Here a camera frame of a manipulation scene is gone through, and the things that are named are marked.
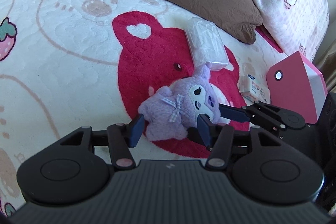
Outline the white red bear blanket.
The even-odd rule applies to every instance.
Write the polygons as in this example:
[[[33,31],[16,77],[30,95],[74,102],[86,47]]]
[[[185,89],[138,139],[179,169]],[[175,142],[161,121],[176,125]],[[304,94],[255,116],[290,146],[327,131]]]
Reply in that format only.
[[[166,0],[1,0],[1,212],[19,166],[81,126],[128,123],[192,75],[192,13]]]

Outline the purple plush toy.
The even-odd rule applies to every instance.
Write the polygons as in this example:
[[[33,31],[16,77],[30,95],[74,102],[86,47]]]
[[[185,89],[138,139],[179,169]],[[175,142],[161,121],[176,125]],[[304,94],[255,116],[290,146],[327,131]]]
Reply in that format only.
[[[187,138],[187,130],[197,127],[198,115],[204,114],[213,123],[221,121],[218,97],[210,84],[211,64],[194,69],[190,77],[163,86],[138,108],[148,122],[149,141]]]

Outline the clear floss pick box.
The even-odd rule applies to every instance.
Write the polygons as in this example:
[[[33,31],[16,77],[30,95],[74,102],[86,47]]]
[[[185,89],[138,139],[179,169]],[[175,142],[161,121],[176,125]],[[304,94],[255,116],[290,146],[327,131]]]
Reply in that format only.
[[[220,71],[230,63],[219,29],[213,22],[192,17],[187,21],[185,34],[194,67],[210,63],[212,71]]]

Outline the white wet wipes pack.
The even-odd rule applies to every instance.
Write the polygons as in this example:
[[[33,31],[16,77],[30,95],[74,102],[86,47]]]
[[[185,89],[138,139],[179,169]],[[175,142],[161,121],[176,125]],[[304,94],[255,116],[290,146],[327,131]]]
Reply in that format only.
[[[268,87],[259,83],[259,81],[251,74],[240,77],[239,92],[251,102],[260,101],[268,104],[271,103]]]

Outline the pink checkered pillow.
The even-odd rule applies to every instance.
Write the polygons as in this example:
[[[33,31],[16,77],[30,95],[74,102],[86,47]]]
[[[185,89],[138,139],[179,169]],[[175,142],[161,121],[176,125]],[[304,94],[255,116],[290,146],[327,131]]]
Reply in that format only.
[[[263,25],[287,55],[301,52],[309,61],[329,25],[327,0],[253,0]]]

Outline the pink cardboard box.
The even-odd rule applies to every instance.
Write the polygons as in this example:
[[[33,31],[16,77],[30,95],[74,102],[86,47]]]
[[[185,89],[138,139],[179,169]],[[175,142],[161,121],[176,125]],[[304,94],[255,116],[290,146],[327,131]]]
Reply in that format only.
[[[266,82],[274,106],[295,111],[307,123],[316,123],[327,88],[322,73],[299,51],[268,70]]]

